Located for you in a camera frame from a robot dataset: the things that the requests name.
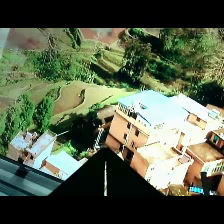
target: black triangle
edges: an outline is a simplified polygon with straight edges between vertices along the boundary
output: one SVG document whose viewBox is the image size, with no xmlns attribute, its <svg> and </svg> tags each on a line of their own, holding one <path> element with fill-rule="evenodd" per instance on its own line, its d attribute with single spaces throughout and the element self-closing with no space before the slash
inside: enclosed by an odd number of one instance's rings
<svg viewBox="0 0 224 224">
<path fill-rule="evenodd" d="M 108 148 L 97 152 L 50 196 L 103 196 L 105 162 L 108 196 L 163 196 Z"/>
</svg>

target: blue roof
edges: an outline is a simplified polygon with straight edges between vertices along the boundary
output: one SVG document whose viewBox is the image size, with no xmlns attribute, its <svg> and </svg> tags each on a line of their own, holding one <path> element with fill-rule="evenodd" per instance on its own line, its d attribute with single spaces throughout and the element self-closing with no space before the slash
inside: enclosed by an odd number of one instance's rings
<svg viewBox="0 0 224 224">
<path fill-rule="evenodd" d="M 183 118 L 188 112 L 181 106 L 174 104 L 169 97 L 166 97 L 153 90 L 143 91 L 125 98 L 118 102 L 125 106 L 131 106 L 136 101 L 140 101 L 146 109 L 140 109 L 139 114 L 150 124 L 158 124 L 167 120 Z"/>
</svg>

